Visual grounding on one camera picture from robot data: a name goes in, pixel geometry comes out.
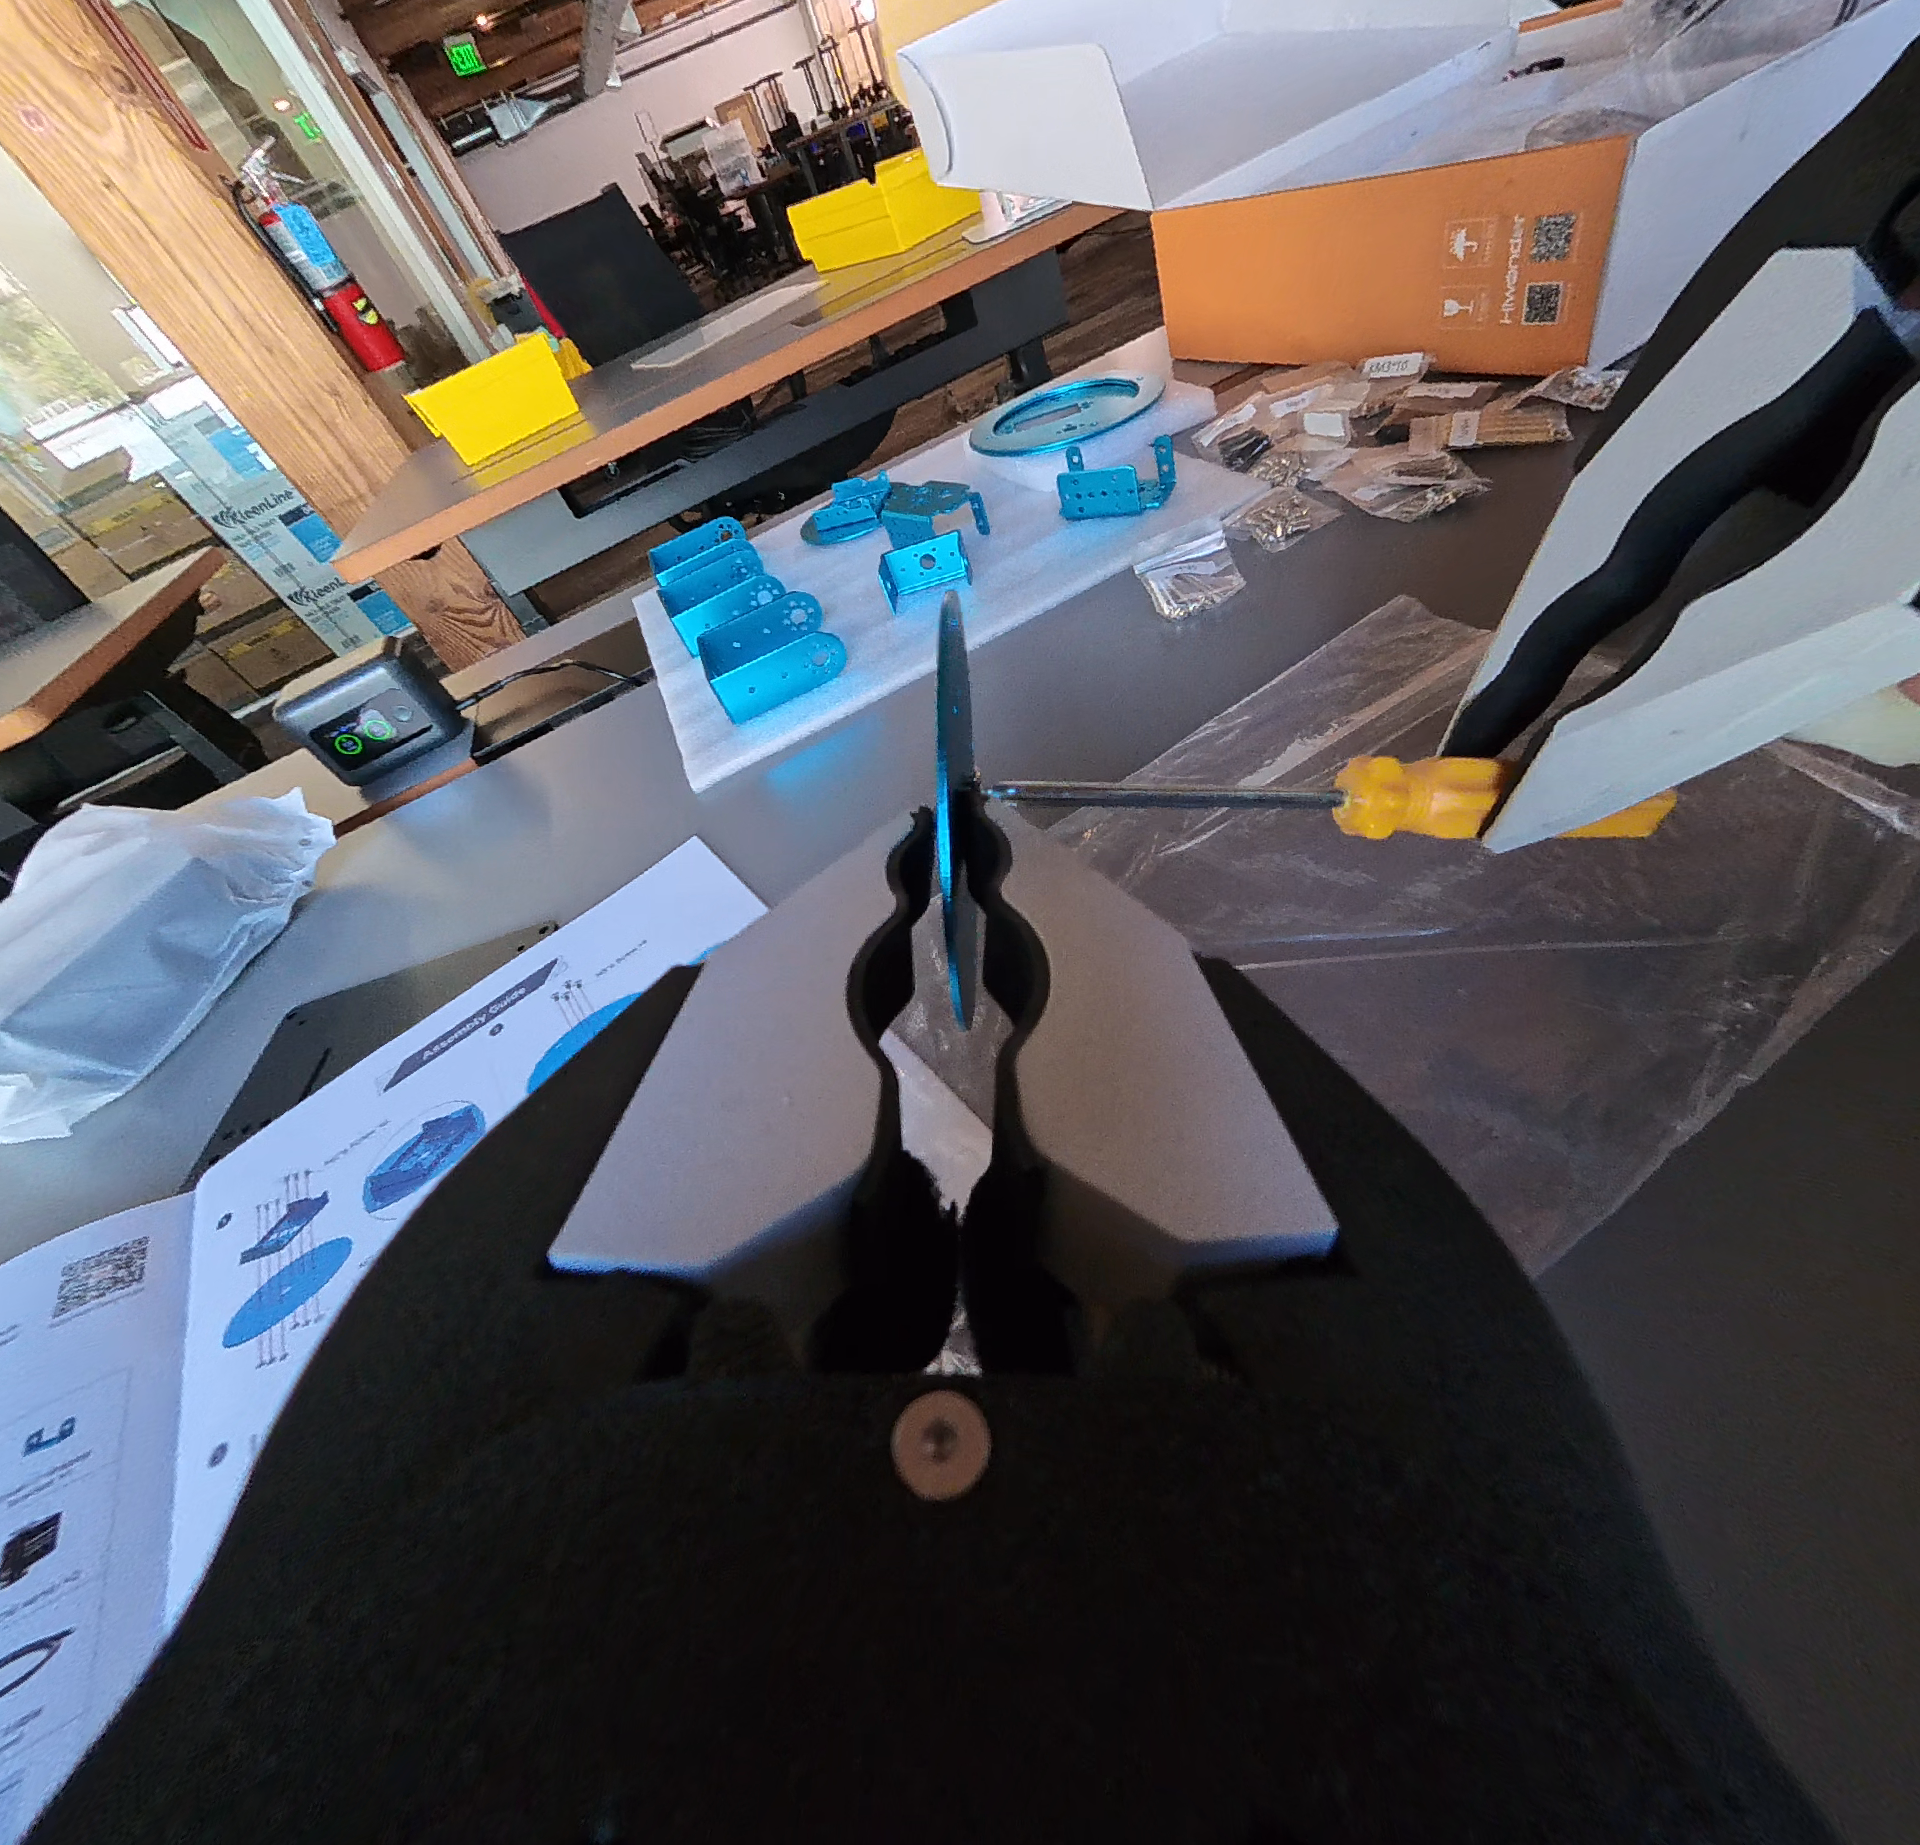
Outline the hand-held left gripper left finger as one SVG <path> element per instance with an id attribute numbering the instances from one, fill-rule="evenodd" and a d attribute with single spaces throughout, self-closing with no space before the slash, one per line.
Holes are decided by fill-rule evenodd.
<path id="1" fill-rule="evenodd" d="M 548 1259 L 764 1306 L 820 1370 L 923 1370 L 955 1224 L 900 1130 L 933 817 L 883 824 L 695 970 Z"/>

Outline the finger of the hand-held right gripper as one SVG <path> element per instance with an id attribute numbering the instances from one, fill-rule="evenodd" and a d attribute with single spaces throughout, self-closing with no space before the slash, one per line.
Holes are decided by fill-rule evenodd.
<path id="1" fill-rule="evenodd" d="M 1916 484 L 1856 484 L 1775 559 L 1692 602 L 1638 672 L 1567 709 L 1481 830 L 1567 834 L 1916 674 Z"/>
<path id="2" fill-rule="evenodd" d="M 1912 305 L 1856 248 L 1772 252 L 1585 453 L 1451 721 L 1451 753 L 1489 756 L 1531 728 L 1735 500 L 1764 484 L 1818 496 L 1909 374 Z"/>

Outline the yellow handled screwdriver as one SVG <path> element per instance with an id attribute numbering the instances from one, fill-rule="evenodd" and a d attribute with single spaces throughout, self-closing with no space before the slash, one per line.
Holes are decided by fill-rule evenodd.
<path id="1" fill-rule="evenodd" d="M 1051 781 L 972 779 L 985 801 L 1058 808 L 1139 811 L 1306 811 L 1332 819 L 1343 834 L 1382 841 L 1391 834 L 1422 834 L 1442 841 L 1481 836 L 1496 817 L 1509 781 L 1504 763 L 1492 758 L 1389 756 L 1350 760 L 1332 787 L 1203 787 L 1143 781 Z"/>

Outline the blue round metal disc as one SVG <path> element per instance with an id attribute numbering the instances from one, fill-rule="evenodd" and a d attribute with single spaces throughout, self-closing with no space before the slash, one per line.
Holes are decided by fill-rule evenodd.
<path id="1" fill-rule="evenodd" d="M 972 685 L 955 589 L 941 596 L 933 668 L 932 869 L 939 898 L 945 985 L 960 1029 L 973 1024 L 979 993 L 979 906 L 972 884 L 982 807 L 973 754 Z"/>

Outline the wood edged long desk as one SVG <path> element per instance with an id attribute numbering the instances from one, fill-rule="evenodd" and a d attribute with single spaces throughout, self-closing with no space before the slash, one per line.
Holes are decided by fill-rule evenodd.
<path id="1" fill-rule="evenodd" d="M 575 412 L 473 469 L 436 440 L 399 466 L 331 566 L 378 582 L 443 658 L 492 651 L 493 607 L 780 469 L 847 457 L 862 431 L 991 367 L 1014 390 L 1049 378 L 1068 322 L 1062 252 L 1117 218 L 1065 202 L 972 244 L 791 274 L 571 383 Z"/>

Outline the orange and white cardboard box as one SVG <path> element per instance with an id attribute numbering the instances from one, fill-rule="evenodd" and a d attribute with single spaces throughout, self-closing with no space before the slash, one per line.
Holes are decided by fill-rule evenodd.
<path id="1" fill-rule="evenodd" d="M 932 172 L 1149 216 L 1172 355 L 1545 374 L 1642 344 L 1916 0 L 995 0 L 898 51 Z"/>

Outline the grey device with green display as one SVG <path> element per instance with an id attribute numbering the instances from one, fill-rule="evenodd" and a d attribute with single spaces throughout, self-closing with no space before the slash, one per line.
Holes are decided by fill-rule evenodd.
<path id="1" fill-rule="evenodd" d="M 396 636 L 296 680 L 276 697 L 271 716 L 365 799 L 443 775 L 470 753 L 473 733 L 441 680 Z"/>

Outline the white foam sheet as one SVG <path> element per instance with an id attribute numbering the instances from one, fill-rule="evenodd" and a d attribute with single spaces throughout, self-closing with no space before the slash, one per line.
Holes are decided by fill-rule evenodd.
<path id="1" fill-rule="evenodd" d="M 1127 574 L 1158 551 L 1219 528 L 1259 493 L 1257 483 L 1208 458 L 1180 457 L 1174 466 L 1174 490 L 1164 506 L 1099 521 L 1060 514 L 1053 484 L 1060 461 L 1036 472 L 1006 470 L 972 453 L 965 435 L 914 453 L 898 472 L 910 483 L 968 483 L 982 494 L 987 535 L 977 535 L 973 521 L 962 517 L 972 565 L 962 607 L 968 640 L 987 643 L 1092 585 Z M 759 526 L 752 543 L 784 589 L 810 592 L 821 602 L 823 628 L 843 643 L 847 662 L 833 680 L 764 718 L 742 727 L 730 723 L 697 657 L 673 633 L 660 596 L 654 591 L 635 596 L 654 683 L 693 793 L 773 758 L 933 670 L 937 599 L 929 592 L 907 599 L 894 614 L 877 580 L 877 538 L 816 546 L 804 541 L 802 528 L 804 514 L 789 514 Z"/>

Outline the white plastic wrapped package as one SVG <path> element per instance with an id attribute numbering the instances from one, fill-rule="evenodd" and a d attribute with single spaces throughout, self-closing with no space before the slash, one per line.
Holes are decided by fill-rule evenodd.
<path id="1" fill-rule="evenodd" d="M 285 928 L 331 844 L 300 790 L 53 824 L 2 904 L 2 1140 L 65 1136 L 140 1082 Z"/>

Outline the blue joined metal brackets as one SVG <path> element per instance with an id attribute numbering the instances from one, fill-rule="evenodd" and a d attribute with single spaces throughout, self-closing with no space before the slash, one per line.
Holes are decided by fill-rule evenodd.
<path id="1" fill-rule="evenodd" d="M 936 536 L 936 521 L 960 508 L 969 508 L 977 535 L 991 533 L 985 502 L 968 484 L 896 484 L 888 472 L 875 472 L 872 478 L 833 483 L 827 500 L 806 517 L 799 536 L 808 544 L 840 544 L 886 533 L 892 546 L 903 546 Z"/>

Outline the white assembly guide sheet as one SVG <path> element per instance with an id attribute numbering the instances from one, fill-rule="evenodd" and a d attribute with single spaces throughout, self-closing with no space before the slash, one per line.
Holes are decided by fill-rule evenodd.
<path id="1" fill-rule="evenodd" d="M 59 1775 L 204 1575 L 372 1263 L 486 1132 L 762 900 L 692 839 L 443 1004 L 331 1052 L 181 1197 L 3 1265 L 3 1797 Z"/>

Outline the yellow plastic bin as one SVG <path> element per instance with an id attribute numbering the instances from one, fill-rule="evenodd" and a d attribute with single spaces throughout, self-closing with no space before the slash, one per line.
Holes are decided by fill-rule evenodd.
<path id="1" fill-rule="evenodd" d="M 571 383 L 590 371 L 570 338 L 535 331 L 465 371 L 405 393 L 404 402 L 464 466 L 480 469 L 577 417 Z"/>

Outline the black office chair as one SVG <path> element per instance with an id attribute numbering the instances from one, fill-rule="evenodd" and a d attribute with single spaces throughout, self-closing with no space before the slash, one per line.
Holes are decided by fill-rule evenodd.
<path id="1" fill-rule="evenodd" d="M 706 319 L 680 267 L 616 185 L 498 239 L 590 368 Z"/>

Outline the red fire extinguisher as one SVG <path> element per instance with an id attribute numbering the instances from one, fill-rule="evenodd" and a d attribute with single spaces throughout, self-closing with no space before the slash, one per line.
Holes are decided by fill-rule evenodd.
<path id="1" fill-rule="evenodd" d="M 319 221 L 300 201 L 255 176 L 242 176 L 232 194 L 252 228 L 314 302 L 355 282 Z"/>
<path id="2" fill-rule="evenodd" d="M 361 371 L 380 374 L 408 364 L 402 341 L 357 279 L 347 274 L 318 295 L 318 305 Z"/>

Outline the black metal base plate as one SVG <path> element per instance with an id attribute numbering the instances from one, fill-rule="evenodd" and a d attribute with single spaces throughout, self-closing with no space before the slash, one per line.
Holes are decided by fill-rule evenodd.
<path id="1" fill-rule="evenodd" d="M 557 928 L 553 920 L 528 924 L 287 1010 L 215 1130 L 204 1140 L 202 1155 L 179 1192 L 191 1192 L 218 1161 L 246 1144 L 276 1117 L 291 1110 L 352 1065 L 405 1033 L 419 1018 L 432 1016 L 487 972 L 522 957 Z"/>

